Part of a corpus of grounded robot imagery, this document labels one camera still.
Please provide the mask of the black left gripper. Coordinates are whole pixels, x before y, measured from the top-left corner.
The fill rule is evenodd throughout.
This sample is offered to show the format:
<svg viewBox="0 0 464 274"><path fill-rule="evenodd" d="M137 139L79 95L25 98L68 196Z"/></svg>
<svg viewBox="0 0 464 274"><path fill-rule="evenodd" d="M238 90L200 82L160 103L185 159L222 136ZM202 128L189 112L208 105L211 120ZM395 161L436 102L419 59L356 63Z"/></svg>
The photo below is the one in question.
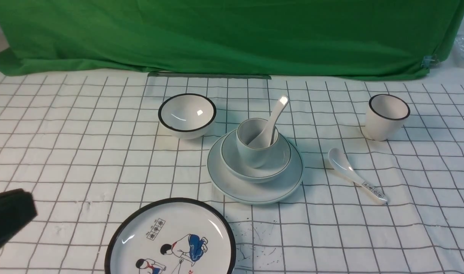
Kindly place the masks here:
<svg viewBox="0 0 464 274"><path fill-rule="evenodd" d="M37 215L30 192L20 188L0 193L0 249Z"/></svg>

